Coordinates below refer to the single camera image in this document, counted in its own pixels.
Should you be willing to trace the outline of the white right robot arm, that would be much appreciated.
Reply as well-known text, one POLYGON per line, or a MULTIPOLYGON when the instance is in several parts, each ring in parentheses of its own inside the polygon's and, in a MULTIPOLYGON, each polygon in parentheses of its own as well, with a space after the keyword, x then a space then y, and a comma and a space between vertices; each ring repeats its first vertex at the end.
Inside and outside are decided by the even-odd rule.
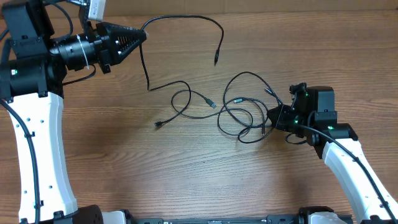
POLYGON ((273 128, 304 138, 338 179, 358 223, 397 223, 397 202, 366 160, 358 135, 338 122, 330 86, 289 87, 292 104, 279 103, 267 115, 273 128))

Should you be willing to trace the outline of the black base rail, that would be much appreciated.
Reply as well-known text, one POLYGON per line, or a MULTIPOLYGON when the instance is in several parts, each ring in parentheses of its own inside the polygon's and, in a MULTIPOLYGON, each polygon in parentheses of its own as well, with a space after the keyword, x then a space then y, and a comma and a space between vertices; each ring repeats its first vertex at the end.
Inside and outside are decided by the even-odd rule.
POLYGON ((342 223, 353 224, 351 215, 337 215, 328 207, 309 207, 300 209, 298 214, 268 215, 260 218, 134 218, 129 210, 101 212, 98 206, 91 205, 79 209, 72 223, 130 223, 130 224, 305 224, 305 223, 342 223))

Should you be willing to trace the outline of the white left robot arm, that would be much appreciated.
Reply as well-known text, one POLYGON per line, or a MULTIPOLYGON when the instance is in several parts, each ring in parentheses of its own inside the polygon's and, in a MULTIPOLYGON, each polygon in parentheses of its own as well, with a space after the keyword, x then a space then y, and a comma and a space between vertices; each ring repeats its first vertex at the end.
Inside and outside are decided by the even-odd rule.
POLYGON ((16 135, 20 223, 134 223, 127 210, 79 207, 62 140, 63 89, 69 70, 108 73, 146 40, 143 30, 103 21, 103 1, 79 1, 82 34, 54 37, 45 1, 2 5, 10 38, 1 58, 1 104, 16 135))

